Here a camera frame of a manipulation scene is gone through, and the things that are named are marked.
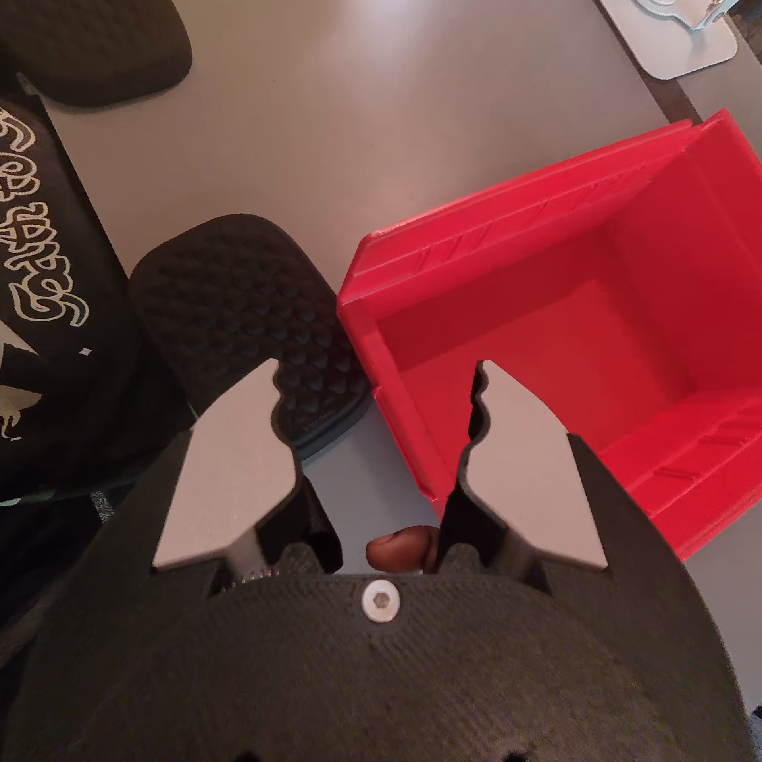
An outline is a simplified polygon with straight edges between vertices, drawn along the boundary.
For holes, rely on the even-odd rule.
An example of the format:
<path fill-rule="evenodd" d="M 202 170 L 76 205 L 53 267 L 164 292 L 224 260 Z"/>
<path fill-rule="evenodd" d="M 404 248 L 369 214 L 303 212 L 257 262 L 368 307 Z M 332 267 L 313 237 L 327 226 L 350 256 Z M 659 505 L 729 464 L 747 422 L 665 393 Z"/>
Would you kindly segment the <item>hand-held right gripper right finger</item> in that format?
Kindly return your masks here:
<path fill-rule="evenodd" d="M 565 426 L 491 360 L 475 368 L 469 441 L 455 483 L 455 541 L 524 580 L 542 560 L 602 572 L 608 561 Z"/>

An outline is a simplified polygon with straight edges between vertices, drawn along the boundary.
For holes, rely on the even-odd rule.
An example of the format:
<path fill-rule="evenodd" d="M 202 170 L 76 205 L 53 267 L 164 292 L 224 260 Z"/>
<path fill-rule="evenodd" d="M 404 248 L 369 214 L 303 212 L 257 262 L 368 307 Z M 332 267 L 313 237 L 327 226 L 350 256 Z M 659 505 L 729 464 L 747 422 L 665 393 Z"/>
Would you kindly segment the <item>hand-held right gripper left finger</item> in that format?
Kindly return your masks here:
<path fill-rule="evenodd" d="M 301 475 L 273 425 L 279 368 L 265 360 L 193 426 L 152 561 L 157 572 L 222 559 L 243 581 L 272 565 L 257 528 L 294 496 Z"/>

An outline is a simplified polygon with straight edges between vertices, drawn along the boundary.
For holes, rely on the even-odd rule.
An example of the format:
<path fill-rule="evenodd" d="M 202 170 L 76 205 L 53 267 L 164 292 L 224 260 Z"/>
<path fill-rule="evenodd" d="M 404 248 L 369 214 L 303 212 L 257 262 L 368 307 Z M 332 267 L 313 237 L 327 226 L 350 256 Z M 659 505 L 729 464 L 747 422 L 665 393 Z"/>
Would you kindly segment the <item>red plastic storage bin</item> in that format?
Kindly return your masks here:
<path fill-rule="evenodd" d="M 437 518 L 492 360 L 685 561 L 760 500 L 760 159 L 728 110 L 367 235 L 338 318 Z"/>

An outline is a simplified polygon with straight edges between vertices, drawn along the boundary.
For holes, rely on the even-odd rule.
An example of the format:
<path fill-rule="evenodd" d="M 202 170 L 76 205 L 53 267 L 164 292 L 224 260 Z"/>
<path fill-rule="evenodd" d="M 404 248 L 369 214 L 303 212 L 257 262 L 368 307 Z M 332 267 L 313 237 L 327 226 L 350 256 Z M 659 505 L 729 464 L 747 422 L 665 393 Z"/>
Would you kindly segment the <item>person's right hand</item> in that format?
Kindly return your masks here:
<path fill-rule="evenodd" d="M 387 574 L 432 574 L 438 567 L 439 539 L 437 527 L 407 527 L 367 543 L 366 559 Z"/>

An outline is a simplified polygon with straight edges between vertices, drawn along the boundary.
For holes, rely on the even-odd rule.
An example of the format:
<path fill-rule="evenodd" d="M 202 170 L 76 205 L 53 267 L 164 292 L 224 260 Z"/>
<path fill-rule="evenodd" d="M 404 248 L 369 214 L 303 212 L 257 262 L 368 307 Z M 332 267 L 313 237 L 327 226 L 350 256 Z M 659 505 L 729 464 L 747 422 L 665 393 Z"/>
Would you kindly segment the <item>person's black printed shirt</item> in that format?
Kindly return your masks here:
<path fill-rule="evenodd" d="M 38 98 L 2 93 L 3 505 L 130 481 L 193 424 Z"/>

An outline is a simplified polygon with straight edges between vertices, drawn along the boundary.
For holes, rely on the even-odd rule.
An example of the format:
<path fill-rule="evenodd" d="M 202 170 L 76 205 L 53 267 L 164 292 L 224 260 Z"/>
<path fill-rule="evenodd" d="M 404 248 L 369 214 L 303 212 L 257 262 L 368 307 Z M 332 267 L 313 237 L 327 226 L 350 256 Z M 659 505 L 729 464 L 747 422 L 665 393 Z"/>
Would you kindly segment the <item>clear glass piece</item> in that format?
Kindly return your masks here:
<path fill-rule="evenodd" d="M 689 33 L 699 33 L 720 21 L 737 1 L 635 1 L 645 12 L 681 24 Z"/>

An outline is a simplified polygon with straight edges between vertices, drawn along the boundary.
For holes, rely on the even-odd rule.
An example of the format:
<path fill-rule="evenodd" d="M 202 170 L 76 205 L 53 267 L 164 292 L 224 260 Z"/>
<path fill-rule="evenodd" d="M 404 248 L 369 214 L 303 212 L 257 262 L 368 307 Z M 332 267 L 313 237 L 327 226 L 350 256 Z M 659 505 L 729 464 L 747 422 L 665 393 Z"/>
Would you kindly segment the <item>silver stand base plate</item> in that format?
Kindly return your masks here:
<path fill-rule="evenodd" d="M 705 31 L 689 33 L 675 21 L 653 17 L 635 1 L 601 1 L 600 5 L 635 61 L 657 80 L 680 78 L 726 62 L 737 53 L 738 43 L 727 21 L 732 8 Z"/>

